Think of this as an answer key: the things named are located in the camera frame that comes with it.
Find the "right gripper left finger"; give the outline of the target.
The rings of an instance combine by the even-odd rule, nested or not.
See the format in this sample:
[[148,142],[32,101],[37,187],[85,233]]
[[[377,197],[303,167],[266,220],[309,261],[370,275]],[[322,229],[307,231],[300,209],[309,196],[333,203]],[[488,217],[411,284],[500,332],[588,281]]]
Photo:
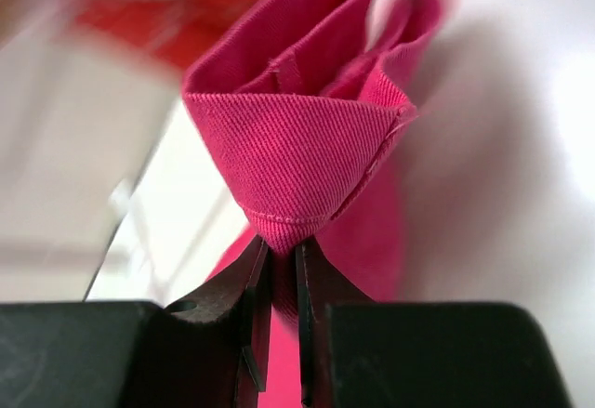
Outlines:
[[270,249],[255,236],[224,270],[165,310],[199,331],[195,360],[209,376],[244,363],[255,390],[267,385],[271,331]]

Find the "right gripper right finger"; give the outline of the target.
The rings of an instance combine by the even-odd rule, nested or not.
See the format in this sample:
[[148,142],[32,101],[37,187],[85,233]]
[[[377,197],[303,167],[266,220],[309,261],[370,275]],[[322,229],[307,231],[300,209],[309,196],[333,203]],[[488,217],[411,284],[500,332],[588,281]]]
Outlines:
[[326,258],[315,240],[295,248],[301,403],[332,406],[329,309],[372,299]]

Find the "magenta pink trousers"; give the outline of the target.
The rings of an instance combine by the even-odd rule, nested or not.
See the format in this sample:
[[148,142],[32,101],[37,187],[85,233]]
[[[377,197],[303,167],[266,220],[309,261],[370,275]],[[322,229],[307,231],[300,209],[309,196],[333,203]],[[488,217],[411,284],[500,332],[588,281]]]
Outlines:
[[294,246],[314,237],[358,288],[391,300],[403,225],[390,158],[417,116],[405,89],[452,0],[260,0],[187,72],[182,97],[251,232],[271,248],[270,380],[300,404]]

